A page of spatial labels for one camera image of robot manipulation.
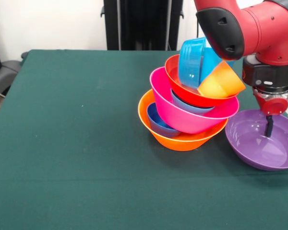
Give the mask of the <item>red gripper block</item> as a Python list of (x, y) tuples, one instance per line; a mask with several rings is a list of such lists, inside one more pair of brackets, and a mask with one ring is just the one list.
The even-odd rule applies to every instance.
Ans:
[(264, 135), (267, 138), (270, 138), (274, 125), (273, 115), (281, 115), (288, 108), (288, 92), (272, 94), (260, 91), (257, 88), (253, 88), (252, 90), (260, 110), (267, 116), (267, 124)]

